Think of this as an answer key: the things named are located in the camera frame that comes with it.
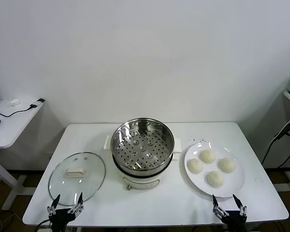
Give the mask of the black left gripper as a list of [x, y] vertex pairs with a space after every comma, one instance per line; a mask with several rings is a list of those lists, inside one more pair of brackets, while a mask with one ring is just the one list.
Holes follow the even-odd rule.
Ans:
[[75, 220], [75, 215], [79, 215], [84, 209], [83, 193], [81, 192], [77, 204], [71, 209], [59, 209], [56, 207], [60, 200], [60, 194], [53, 200], [51, 206], [47, 207], [49, 220], [51, 222], [51, 230], [53, 232], [66, 231], [67, 224]]

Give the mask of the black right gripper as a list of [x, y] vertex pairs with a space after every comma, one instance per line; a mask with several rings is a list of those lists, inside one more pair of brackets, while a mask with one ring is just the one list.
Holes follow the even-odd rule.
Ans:
[[222, 218], [222, 222], [227, 225], [227, 230], [229, 232], [246, 232], [247, 229], [245, 228], [245, 223], [247, 219], [247, 207], [243, 206], [240, 199], [238, 199], [234, 194], [232, 196], [240, 211], [226, 211], [227, 215], [225, 216], [224, 210], [220, 208], [216, 197], [213, 194], [213, 212], [217, 218]]

